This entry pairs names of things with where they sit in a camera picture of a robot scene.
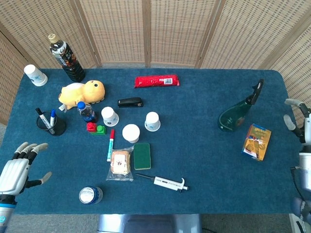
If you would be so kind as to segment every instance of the red cap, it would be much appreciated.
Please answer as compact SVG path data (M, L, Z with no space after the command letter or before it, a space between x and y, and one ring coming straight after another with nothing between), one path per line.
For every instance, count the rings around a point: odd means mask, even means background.
M114 139L114 138L115 138L115 130L112 129L110 133L110 139Z

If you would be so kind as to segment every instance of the stuffed toy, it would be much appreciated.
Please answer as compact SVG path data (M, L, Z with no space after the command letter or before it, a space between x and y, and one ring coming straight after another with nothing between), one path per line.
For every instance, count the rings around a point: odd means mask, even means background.
M86 84L72 83L62 88L58 100L65 105L66 109L76 107L77 103L98 103L104 100L105 88L102 82L91 80Z

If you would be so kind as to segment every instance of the plastic bag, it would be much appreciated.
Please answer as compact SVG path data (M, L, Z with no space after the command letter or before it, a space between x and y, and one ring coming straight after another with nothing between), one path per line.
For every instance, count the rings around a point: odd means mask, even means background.
M179 86L179 79L176 74L136 77L134 88L149 86Z
M112 150L107 181L133 181L131 173L131 153L133 150L134 146Z

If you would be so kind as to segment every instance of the red toy block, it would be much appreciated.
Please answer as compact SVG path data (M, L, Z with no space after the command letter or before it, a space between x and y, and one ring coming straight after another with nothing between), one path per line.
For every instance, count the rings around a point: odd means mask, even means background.
M96 124L89 122L88 124L86 124L86 130L90 133L96 133Z

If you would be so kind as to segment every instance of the black pen cup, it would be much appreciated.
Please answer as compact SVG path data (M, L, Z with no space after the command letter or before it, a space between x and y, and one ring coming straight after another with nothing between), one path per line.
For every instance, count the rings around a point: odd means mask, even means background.
M51 118L51 111L45 111L43 112L43 115L45 116L46 120L50 122ZM37 118L37 127L43 131L48 132L52 136L60 136L62 135L66 130L66 122L59 118L58 116L55 116L54 119L54 125L50 128L48 128L40 116Z

